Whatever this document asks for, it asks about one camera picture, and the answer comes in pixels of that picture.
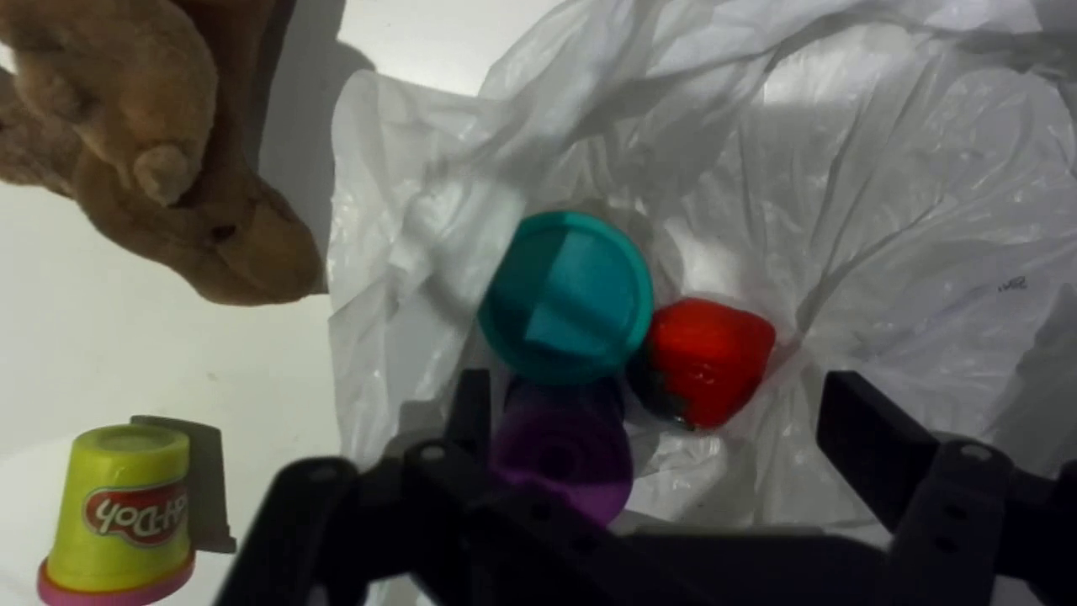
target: white plastic bag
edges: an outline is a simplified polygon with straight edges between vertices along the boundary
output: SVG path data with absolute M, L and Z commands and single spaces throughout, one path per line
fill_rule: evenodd
M 440 398 L 522 216 L 599 198 L 664 300 L 739 300 L 781 363 L 653 442 L 633 525 L 872 516 L 814 449 L 828 371 L 1055 471 L 1077 454 L 1077 10 L 1035 0 L 569 0 L 477 96 L 356 75 L 331 283 L 347 454 Z

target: crumpled plastic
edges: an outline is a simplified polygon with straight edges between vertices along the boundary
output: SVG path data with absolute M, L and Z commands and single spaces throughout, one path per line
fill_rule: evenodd
M 633 232 L 664 304 L 779 325 L 718 434 L 636 426 L 626 525 L 876 538 L 814 449 L 828 371 L 1029 471 L 1077 456 L 1077 10 L 1035 0 L 566 0 L 477 96 L 356 75 L 335 121 L 335 359 L 363 469 L 443 412 L 522 216 Z

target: stuffed animal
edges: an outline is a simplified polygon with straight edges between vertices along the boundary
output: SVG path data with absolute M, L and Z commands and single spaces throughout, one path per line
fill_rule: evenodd
M 0 0 L 0 178 L 74 198 L 216 304 L 322 290 L 322 258 L 253 173 L 277 0 Z

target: play-doh logo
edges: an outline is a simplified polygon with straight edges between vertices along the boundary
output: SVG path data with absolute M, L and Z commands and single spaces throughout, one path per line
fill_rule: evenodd
M 188 516 L 188 483 L 97 490 L 84 516 L 97 535 L 124 535 L 146 544 L 170 541 Z

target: brown plush toy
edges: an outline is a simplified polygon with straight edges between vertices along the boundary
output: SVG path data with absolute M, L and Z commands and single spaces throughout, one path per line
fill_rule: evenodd
M 322 258 L 250 157 L 277 0 L 0 0 L 0 178 L 74 198 L 216 304 L 322 290 Z

